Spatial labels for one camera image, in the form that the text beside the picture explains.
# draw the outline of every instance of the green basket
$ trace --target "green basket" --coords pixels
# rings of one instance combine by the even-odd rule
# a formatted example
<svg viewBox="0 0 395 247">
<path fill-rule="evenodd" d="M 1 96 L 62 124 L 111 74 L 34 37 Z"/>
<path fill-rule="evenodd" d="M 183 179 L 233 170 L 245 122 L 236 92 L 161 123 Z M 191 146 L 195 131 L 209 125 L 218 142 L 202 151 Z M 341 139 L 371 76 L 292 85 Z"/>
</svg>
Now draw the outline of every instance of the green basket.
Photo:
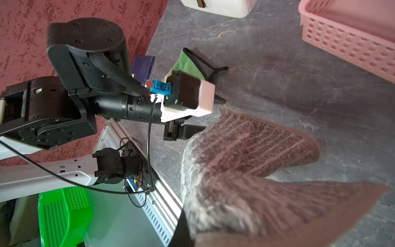
<svg viewBox="0 0 395 247">
<path fill-rule="evenodd" d="M 85 189 L 68 187 L 40 193 L 38 222 L 42 247 L 76 247 L 93 215 Z"/>
</svg>

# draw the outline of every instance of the green towel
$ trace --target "green towel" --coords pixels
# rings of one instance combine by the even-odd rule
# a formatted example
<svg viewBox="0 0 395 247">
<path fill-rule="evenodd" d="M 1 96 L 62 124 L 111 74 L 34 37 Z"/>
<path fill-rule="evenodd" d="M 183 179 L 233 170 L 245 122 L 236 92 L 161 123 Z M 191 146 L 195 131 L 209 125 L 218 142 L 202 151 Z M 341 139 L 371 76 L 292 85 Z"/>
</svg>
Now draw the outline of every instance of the green towel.
<svg viewBox="0 0 395 247">
<path fill-rule="evenodd" d="M 181 70 L 188 75 L 192 75 L 200 80 L 206 80 L 212 83 L 214 75 L 219 71 L 228 70 L 228 67 L 214 68 L 211 64 L 196 55 L 190 49 L 183 48 L 178 61 L 168 72 L 167 76 L 171 75 L 173 70 Z"/>
<path fill-rule="evenodd" d="M 205 79 L 203 74 L 194 64 L 194 62 L 192 62 L 192 60 L 185 54 L 184 50 L 181 51 L 178 61 L 175 63 L 173 68 L 171 68 L 166 76 L 170 76 L 173 70 L 181 70 L 182 72 L 187 73 L 188 75 L 192 75 L 200 80 Z"/>
</svg>

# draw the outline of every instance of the gray countertop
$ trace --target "gray countertop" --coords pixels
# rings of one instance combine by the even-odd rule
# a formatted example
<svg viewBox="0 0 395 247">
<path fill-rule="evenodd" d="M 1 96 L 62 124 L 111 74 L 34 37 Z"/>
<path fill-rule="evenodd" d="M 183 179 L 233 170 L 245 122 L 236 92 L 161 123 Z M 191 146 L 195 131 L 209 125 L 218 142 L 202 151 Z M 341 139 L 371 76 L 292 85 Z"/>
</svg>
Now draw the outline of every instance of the gray countertop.
<svg viewBox="0 0 395 247">
<path fill-rule="evenodd" d="M 216 93 L 228 106 L 313 135 L 322 154 L 315 164 L 286 168 L 278 181 L 372 181 L 395 188 L 395 85 L 301 39 L 299 1 L 259 0 L 243 19 L 213 15 L 169 0 L 147 55 L 151 77 L 163 78 L 183 47 L 216 67 Z M 191 118 L 209 125 L 220 115 Z M 123 121 L 145 145 L 147 124 Z M 180 194 L 186 141 L 163 141 L 154 124 L 151 160 Z M 383 197 L 357 227 L 333 246 L 395 246 L 395 193 Z"/>
</svg>

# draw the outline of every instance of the black cable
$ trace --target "black cable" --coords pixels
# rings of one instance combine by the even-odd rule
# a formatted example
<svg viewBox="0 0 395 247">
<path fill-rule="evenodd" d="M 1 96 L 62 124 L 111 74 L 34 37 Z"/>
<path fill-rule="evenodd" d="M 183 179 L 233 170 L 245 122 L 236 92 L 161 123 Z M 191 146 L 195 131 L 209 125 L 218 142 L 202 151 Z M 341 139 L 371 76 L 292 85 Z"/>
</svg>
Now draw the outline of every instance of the black cable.
<svg viewBox="0 0 395 247">
<path fill-rule="evenodd" d="M 143 182 L 142 181 L 140 181 L 140 180 L 138 180 L 138 179 L 135 179 L 135 178 L 130 178 L 130 177 L 127 177 L 127 178 L 125 178 L 125 183 L 124 183 L 124 186 L 125 186 L 125 191 L 127 192 L 127 190 L 126 190 L 126 180 L 127 179 L 134 179 L 134 180 L 137 180 L 137 181 L 139 181 L 140 182 L 140 184 L 143 186 L 143 189 L 145 189 L 145 187 L 144 187 L 144 185 L 143 185 Z M 144 200 L 144 203 L 143 203 L 143 205 L 142 206 L 137 206 L 134 202 L 133 202 L 133 200 L 130 198 L 130 195 L 128 195 L 128 197 L 129 197 L 129 199 L 130 199 L 130 201 L 133 203 L 133 205 L 134 206 L 136 206 L 136 207 L 144 207 L 145 206 L 145 203 L 147 202 L 147 194 L 145 194 L 145 200 Z"/>
<path fill-rule="evenodd" d="M 154 180 L 152 178 L 151 158 L 149 155 L 149 142 L 150 142 L 150 137 L 151 137 L 152 118 L 154 117 L 154 108 L 155 108 L 157 98 L 158 98 L 158 96 L 155 95 L 155 99 L 154 99 L 154 102 L 152 103 L 152 107 L 151 107 L 151 114 L 150 114 L 149 120 L 148 120 L 148 134 L 147 134 L 147 163 L 148 163 L 148 168 L 149 168 L 149 175 L 151 178 L 151 188 L 154 188 Z"/>
<path fill-rule="evenodd" d="M 82 185 L 76 182 L 73 182 L 71 180 L 68 180 L 64 177 L 59 176 L 56 173 L 51 172 L 50 170 L 42 167 L 41 165 L 37 164 L 36 162 L 32 161 L 31 159 L 29 159 L 28 157 L 24 156 L 23 154 L 21 154 L 20 152 L 16 151 L 15 149 L 13 149 L 12 147 L 10 147 L 8 144 L 5 144 L 3 141 L 0 140 L 0 144 L 5 146 L 6 148 L 8 148 L 11 152 L 15 153 L 16 155 L 18 155 L 21 159 L 23 159 L 24 161 L 28 162 L 29 164 L 40 168 L 41 170 L 46 171 L 47 173 L 51 174 L 54 177 L 57 177 L 58 179 L 70 183 L 72 185 L 87 189 L 87 190 L 93 190 L 93 191 L 98 191 L 98 192 L 104 192 L 104 193 L 110 193 L 110 194 L 118 194 L 118 195 L 130 195 L 130 194 L 142 194 L 142 193 L 146 193 L 149 192 L 150 190 L 143 190 L 143 191 L 139 191 L 139 192 L 119 192 L 119 191 L 111 191 L 111 190 L 102 190 L 102 189 L 97 189 L 97 188 L 93 188 L 93 187 L 88 187 L 86 185 Z"/>
<path fill-rule="evenodd" d="M 119 141 L 119 147 L 122 147 L 122 141 L 128 139 L 128 141 L 130 141 L 129 137 L 123 137 L 120 141 Z"/>
</svg>

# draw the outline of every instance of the pink plastic basket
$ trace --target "pink plastic basket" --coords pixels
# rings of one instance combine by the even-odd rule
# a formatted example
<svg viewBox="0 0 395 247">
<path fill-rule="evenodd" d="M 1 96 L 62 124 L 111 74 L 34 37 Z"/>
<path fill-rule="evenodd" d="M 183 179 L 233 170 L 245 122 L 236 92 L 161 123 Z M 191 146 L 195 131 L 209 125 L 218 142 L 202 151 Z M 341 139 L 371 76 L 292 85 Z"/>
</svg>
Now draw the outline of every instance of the pink plastic basket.
<svg viewBox="0 0 395 247">
<path fill-rule="evenodd" d="M 395 83 L 395 0 L 302 0 L 303 40 Z"/>
</svg>

